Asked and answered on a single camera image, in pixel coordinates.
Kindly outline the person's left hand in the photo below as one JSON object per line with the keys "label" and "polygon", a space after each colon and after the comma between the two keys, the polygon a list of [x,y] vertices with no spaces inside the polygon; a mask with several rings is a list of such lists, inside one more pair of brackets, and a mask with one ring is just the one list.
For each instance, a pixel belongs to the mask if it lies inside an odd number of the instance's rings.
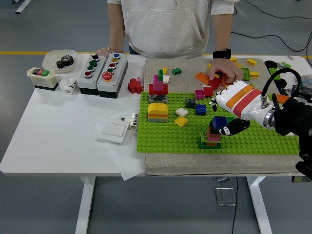
{"label": "person's left hand", "polygon": [[212,80],[217,72],[224,73],[227,77],[227,83],[236,80],[242,80],[244,72],[234,62],[225,58],[215,58],[209,70],[209,79]]}

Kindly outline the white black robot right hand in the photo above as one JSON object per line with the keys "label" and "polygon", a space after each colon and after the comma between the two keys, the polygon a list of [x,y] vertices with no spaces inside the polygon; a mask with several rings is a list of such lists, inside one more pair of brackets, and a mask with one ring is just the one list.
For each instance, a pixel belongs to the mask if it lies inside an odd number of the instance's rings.
{"label": "white black robot right hand", "polygon": [[226,89],[218,91],[212,98],[212,107],[214,111],[220,107],[236,117],[218,130],[222,135],[233,136],[246,130],[251,120],[266,129],[274,128],[273,102],[261,90],[243,81],[235,81]]}

